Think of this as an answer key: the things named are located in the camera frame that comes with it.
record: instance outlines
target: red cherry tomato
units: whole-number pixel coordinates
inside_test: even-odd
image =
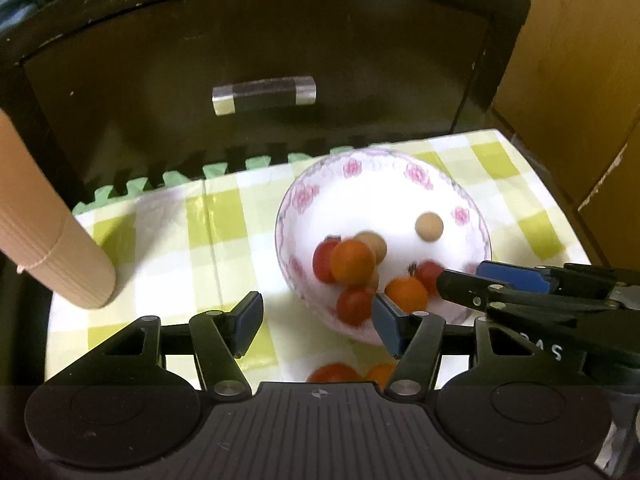
[[[312,267],[316,278],[323,283],[335,283],[331,274],[331,253],[339,243],[339,237],[327,237],[314,251]]]
[[[420,280],[430,296],[439,298],[440,295],[438,294],[438,288],[436,287],[436,279],[440,276],[440,273],[443,270],[444,267],[440,264],[427,260],[426,262],[422,262],[418,265],[417,269],[415,269],[414,276]]]
[[[363,286],[352,286],[345,290],[335,304],[338,319],[351,326],[360,326],[371,317],[371,299],[376,291]]]
[[[357,371],[344,363],[324,365],[306,380],[307,383],[353,383],[361,381]]]

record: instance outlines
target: drawer handle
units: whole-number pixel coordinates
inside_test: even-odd
[[[311,76],[260,79],[215,86],[211,97],[217,116],[316,102],[316,82]]]

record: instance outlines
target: green checkered tablecloth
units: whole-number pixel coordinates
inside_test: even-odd
[[[564,214],[523,156],[496,130],[402,142],[473,197],[489,228],[494,259],[523,266],[588,263]],[[291,160],[303,157],[292,157]],[[250,290],[264,297],[264,323],[239,365],[252,387],[304,381],[315,368],[346,362],[364,374],[390,361],[383,348],[356,343],[320,323],[287,288],[274,223],[287,188],[315,159],[187,182],[76,216],[110,256],[116,295],[100,310],[54,295],[47,377],[140,316],[185,323],[231,309]],[[443,361],[440,384],[464,367]],[[197,385],[193,358],[167,356],[169,370]]]

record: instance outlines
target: cardboard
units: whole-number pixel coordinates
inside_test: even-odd
[[[109,300],[115,271],[0,112],[0,250],[18,270],[82,308]]]
[[[612,267],[640,271],[640,121],[620,156],[618,165],[601,181],[580,210]]]
[[[638,52],[640,0],[531,0],[494,107],[574,206],[635,124]]]

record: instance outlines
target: table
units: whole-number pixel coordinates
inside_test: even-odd
[[[556,201],[497,130],[385,146],[437,166],[466,189],[484,216],[495,260],[523,266],[589,262]],[[330,362],[364,374],[391,361],[382,347],[327,329],[287,288],[276,260],[275,218],[287,188],[315,159],[290,154],[289,160],[196,182],[174,172],[164,189],[76,215],[115,264],[116,295],[95,311],[54,295],[46,376],[140,316],[185,323],[199,312],[230,310],[250,290],[263,294],[264,322],[239,365],[254,390],[261,381],[304,381]],[[247,162],[264,164],[266,158]],[[142,184],[129,187],[142,190]],[[438,385],[466,369],[467,361],[445,356]],[[167,368],[198,385],[191,356],[167,356]]]

